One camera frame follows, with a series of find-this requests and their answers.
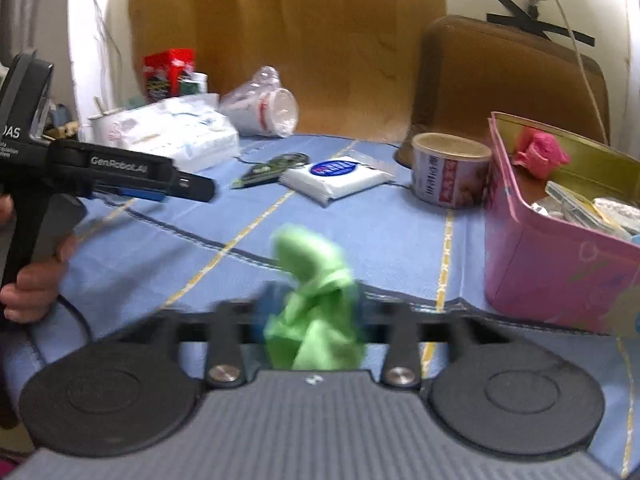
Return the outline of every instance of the brown chair back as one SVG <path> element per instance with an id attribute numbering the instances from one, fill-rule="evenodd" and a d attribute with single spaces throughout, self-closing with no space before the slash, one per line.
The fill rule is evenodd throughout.
<path id="1" fill-rule="evenodd" d="M 442 132 L 487 142 L 492 111 L 551 124 L 608 144 L 607 86 L 598 64 L 582 56 L 605 127 L 575 53 L 532 34 L 461 16 L 434 22 L 422 42 L 411 126 L 396 160 L 410 167 L 411 140 Z"/>

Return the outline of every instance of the white cup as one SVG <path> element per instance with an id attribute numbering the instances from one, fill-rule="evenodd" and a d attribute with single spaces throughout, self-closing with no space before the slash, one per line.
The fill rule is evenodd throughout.
<path id="1" fill-rule="evenodd" d="M 298 126 L 298 103 L 284 88 L 220 103 L 218 111 L 226 115 L 243 135 L 289 137 Z"/>
<path id="2" fill-rule="evenodd" d="M 122 139 L 120 123 L 126 118 L 127 112 L 124 108 L 110 110 L 102 115 L 89 117 L 91 128 L 94 130 L 94 144 L 119 148 Z"/>

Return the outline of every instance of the human hand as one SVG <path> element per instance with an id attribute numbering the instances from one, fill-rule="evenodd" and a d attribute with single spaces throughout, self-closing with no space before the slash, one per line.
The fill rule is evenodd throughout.
<path id="1" fill-rule="evenodd" d="M 0 196 L 0 225 L 14 214 L 14 202 L 8 195 Z M 59 246 L 55 256 L 24 267 L 16 283 L 0 290 L 4 317 L 18 323 L 31 323 L 44 317 L 58 296 L 58 285 L 66 273 L 66 263 L 76 250 L 78 241 L 71 235 Z"/>

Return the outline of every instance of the green towel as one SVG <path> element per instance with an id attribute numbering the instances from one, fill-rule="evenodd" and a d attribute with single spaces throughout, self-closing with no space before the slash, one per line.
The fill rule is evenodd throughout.
<path id="1" fill-rule="evenodd" d="M 281 370 L 360 367 L 365 347 L 353 323 L 358 288 L 342 251 L 306 229 L 287 226 L 274 239 L 276 260 L 300 286 L 279 316 L 270 316 L 264 339 Z"/>

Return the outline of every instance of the metal screw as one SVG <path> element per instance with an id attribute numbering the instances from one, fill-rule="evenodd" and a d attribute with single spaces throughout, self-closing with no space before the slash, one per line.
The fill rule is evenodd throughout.
<path id="1" fill-rule="evenodd" d="M 209 377 L 219 383 L 232 383 L 240 378 L 240 370 L 232 365 L 215 365 L 209 369 Z"/>
<path id="2" fill-rule="evenodd" d="M 396 366 L 386 373 L 386 380 L 396 386 L 407 386 L 415 381 L 415 373 L 410 368 Z"/>
<path id="3" fill-rule="evenodd" d="M 312 375 L 311 377 L 305 378 L 306 384 L 311 384 L 312 386 L 316 386 L 316 384 L 324 383 L 324 379 L 319 375 Z"/>

